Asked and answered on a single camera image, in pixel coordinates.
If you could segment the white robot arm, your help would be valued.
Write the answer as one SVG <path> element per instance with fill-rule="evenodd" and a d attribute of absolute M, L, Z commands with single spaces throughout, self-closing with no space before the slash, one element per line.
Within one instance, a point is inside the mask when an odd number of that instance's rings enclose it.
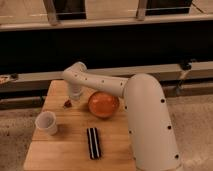
<path fill-rule="evenodd" d="M 76 62 L 63 71 L 69 97 L 78 100 L 86 86 L 124 99 L 136 171 L 184 171 L 159 81 L 144 73 L 121 78 L 86 70 Z"/>

